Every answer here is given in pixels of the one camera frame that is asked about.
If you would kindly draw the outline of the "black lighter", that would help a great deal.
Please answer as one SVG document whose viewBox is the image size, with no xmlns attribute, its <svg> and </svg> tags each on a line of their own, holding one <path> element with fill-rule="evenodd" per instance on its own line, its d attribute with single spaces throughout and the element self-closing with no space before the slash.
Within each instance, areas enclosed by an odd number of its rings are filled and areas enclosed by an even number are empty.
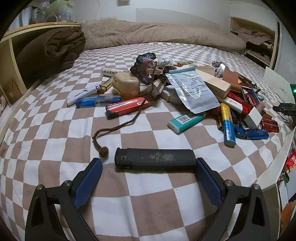
<svg viewBox="0 0 296 241">
<path fill-rule="evenodd" d="M 125 170 L 184 170 L 196 166 L 195 154 L 184 149 L 121 149 L 117 148 L 115 165 Z"/>
</svg>

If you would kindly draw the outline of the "white shoe box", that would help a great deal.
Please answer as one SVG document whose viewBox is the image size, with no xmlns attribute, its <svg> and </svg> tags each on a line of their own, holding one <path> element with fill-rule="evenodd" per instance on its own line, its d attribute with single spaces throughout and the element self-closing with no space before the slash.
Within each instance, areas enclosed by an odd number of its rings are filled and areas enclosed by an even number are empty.
<svg viewBox="0 0 296 241">
<path fill-rule="evenodd" d="M 276 93 L 283 102 L 295 104 L 290 83 L 269 67 L 265 68 L 263 82 Z"/>
</svg>

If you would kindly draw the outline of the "white square box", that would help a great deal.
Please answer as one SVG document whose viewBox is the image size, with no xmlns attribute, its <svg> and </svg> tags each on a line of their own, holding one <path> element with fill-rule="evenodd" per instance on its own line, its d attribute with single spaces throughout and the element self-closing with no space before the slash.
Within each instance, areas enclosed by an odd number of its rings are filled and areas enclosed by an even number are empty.
<svg viewBox="0 0 296 241">
<path fill-rule="evenodd" d="M 257 108 L 253 107 L 243 120 L 250 129 L 257 129 L 262 120 L 262 116 Z"/>
</svg>

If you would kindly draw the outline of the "blue yellow lighter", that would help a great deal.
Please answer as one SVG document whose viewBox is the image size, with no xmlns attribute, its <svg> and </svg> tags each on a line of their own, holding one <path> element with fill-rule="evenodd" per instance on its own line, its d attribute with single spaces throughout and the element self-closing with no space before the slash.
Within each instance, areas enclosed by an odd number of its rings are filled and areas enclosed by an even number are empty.
<svg viewBox="0 0 296 241">
<path fill-rule="evenodd" d="M 227 104 L 224 103 L 221 103 L 220 107 L 224 132 L 224 144 L 229 148 L 234 148 L 236 145 L 236 141 L 230 108 Z"/>
</svg>

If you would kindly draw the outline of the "light wooden block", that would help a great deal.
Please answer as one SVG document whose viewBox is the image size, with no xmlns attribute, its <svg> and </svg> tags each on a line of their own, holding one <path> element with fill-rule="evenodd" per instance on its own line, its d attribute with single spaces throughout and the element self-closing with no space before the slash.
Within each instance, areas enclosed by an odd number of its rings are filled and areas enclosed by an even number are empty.
<svg viewBox="0 0 296 241">
<path fill-rule="evenodd" d="M 230 92 L 231 84 L 228 82 L 198 69 L 197 73 L 216 96 L 225 98 Z"/>
</svg>

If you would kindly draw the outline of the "silver foil pouch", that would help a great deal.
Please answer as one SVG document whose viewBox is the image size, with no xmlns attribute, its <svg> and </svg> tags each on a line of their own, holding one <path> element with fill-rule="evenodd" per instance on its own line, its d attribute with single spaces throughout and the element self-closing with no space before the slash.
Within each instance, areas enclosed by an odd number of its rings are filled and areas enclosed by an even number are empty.
<svg viewBox="0 0 296 241">
<path fill-rule="evenodd" d="M 192 113 L 199 114 L 220 106 L 194 67 L 170 70 L 166 77 L 179 99 Z"/>
</svg>

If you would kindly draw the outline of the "transparent blue lighter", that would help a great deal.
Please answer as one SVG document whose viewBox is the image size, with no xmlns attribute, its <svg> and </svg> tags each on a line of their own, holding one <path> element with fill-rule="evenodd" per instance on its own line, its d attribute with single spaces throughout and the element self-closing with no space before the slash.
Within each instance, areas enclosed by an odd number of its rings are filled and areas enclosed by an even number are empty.
<svg viewBox="0 0 296 241">
<path fill-rule="evenodd" d="M 114 104 L 118 102 L 121 102 L 121 97 L 119 95 L 98 95 L 79 98 L 75 104 L 77 108 L 92 108 L 107 106 L 109 104 Z"/>
</svg>

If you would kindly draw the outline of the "red Lamborghini lighter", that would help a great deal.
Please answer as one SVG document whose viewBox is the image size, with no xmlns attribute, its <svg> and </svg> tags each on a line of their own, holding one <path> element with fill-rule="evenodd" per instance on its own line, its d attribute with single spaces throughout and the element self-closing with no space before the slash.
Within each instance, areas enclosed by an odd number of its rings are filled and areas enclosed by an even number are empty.
<svg viewBox="0 0 296 241">
<path fill-rule="evenodd" d="M 106 116 L 110 120 L 125 114 L 138 111 L 144 100 L 145 100 L 144 97 L 137 97 L 137 98 L 121 101 L 118 103 L 109 104 L 105 107 Z"/>
</svg>

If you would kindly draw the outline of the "white lighter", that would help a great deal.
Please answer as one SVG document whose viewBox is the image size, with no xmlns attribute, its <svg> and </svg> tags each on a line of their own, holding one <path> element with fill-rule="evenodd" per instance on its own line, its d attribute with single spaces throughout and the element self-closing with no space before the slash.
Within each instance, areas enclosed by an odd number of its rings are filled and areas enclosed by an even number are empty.
<svg viewBox="0 0 296 241">
<path fill-rule="evenodd" d="M 79 91 L 77 94 L 67 99 L 67 107 L 70 107 L 73 104 L 75 104 L 79 98 L 88 97 L 94 93 L 97 93 L 100 89 L 101 87 L 99 85 L 93 85 L 91 87 L 87 87 L 86 89 Z"/>
</svg>

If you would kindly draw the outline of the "mint barcode lighter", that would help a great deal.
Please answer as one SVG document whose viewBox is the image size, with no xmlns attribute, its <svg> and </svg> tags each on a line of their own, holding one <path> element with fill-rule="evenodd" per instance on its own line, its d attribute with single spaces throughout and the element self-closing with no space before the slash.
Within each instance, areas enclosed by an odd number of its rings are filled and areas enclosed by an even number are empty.
<svg viewBox="0 0 296 241">
<path fill-rule="evenodd" d="M 184 114 L 168 122 L 168 127 L 176 134 L 182 133 L 185 130 L 198 124 L 205 118 L 205 114 Z"/>
</svg>

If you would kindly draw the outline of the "wooden shelf unit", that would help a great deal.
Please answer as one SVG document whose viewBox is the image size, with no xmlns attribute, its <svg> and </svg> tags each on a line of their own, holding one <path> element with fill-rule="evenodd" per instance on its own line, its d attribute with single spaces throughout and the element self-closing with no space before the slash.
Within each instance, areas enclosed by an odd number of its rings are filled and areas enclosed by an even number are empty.
<svg viewBox="0 0 296 241">
<path fill-rule="evenodd" d="M 85 45 L 81 24 L 49 22 L 7 31 L 1 39 L 1 96 L 12 106 L 38 79 L 73 66 Z"/>
</svg>

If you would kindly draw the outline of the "beige plastic case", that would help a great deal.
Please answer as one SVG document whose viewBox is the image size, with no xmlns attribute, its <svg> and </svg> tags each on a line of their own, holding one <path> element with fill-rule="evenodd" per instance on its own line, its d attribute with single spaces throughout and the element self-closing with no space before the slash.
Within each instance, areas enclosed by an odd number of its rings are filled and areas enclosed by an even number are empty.
<svg viewBox="0 0 296 241">
<path fill-rule="evenodd" d="M 140 92 L 140 81 L 127 72 L 119 72 L 112 78 L 112 86 L 122 99 L 132 99 Z"/>
</svg>

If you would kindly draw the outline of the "brown folded blanket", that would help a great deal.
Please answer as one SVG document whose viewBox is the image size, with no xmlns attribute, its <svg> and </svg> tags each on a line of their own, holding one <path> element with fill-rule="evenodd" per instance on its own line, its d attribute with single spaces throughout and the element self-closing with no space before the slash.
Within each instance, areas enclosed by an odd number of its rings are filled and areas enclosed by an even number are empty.
<svg viewBox="0 0 296 241">
<path fill-rule="evenodd" d="M 73 67 L 86 43 L 80 28 L 55 28 L 30 41 L 16 57 L 25 85 Z"/>
</svg>

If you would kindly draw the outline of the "crochet butterfly charm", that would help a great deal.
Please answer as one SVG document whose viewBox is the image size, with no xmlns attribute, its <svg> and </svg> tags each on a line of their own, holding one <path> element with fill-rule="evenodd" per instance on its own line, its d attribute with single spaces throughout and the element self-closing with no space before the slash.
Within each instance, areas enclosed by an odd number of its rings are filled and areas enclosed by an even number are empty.
<svg viewBox="0 0 296 241">
<path fill-rule="evenodd" d="M 147 69 L 154 68 L 155 59 L 156 54 L 153 52 L 138 55 L 134 65 L 130 68 L 130 73 L 137 77 L 141 83 L 151 83 L 152 77 L 147 73 Z"/>
</svg>

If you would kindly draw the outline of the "clear storage tub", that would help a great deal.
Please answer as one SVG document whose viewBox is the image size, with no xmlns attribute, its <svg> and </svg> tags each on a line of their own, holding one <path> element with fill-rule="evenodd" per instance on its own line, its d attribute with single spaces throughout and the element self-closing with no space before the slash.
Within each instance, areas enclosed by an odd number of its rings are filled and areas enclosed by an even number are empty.
<svg viewBox="0 0 296 241">
<path fill-rule="evenodd" d="M 74 1 L 44 1 L 37 5 L 33 23 L 73 22 Z"/>
</svg>

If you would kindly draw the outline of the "wall closet shelf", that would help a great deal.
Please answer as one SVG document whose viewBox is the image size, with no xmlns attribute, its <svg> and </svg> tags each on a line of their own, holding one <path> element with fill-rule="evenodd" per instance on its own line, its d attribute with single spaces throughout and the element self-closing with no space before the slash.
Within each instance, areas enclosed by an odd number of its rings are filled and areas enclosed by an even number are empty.
<svg viewBox="0 0 296 241">
<path fill-rule="evenodd" d="M 246 42 L 246 57 L 263 68 L 275 68 L 280 43 L 280 24 L 272 30 L 259 23 L 232 16 L 230 32 Z"/>
</svg>

